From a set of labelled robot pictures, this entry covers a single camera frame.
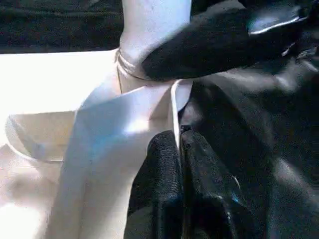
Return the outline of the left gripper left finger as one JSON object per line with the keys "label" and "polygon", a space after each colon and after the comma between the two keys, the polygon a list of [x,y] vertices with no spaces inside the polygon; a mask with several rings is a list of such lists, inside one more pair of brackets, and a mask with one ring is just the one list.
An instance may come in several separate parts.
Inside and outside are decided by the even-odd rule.
{"label": "left gripper left finger", "polygon": [[124,238],[179,239],[183,225],[183,185],[174,134],[155,135],[137,172],[129,199]]}

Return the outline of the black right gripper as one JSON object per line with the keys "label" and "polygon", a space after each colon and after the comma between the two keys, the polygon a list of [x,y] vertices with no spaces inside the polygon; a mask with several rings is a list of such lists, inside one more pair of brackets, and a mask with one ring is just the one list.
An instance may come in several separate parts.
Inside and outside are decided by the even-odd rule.
{"label": "black right gripper", "polygon": [[305,31],[319,24],[317,0],[248,0],[247,66],[297,53]]}

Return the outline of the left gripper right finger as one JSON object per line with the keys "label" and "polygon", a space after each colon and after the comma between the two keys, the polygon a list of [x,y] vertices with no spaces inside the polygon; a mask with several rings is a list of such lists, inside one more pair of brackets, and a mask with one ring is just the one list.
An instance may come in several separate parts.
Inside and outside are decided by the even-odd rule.
{"label": "left gripper right finger", "polygon": [[198,132],[180,134],[188,239],[253,239],[255,225],[241,189]]}

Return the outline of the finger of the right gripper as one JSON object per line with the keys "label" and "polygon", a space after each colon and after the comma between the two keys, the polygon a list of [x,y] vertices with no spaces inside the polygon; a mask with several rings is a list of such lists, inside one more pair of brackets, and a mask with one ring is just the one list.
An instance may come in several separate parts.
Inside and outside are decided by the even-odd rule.
{"label": "finger of the right gripper", "polygon": [[196,78],[245,65],[249,60],[246,9],[206,11],[156,47],[142,62],[152,78]]}

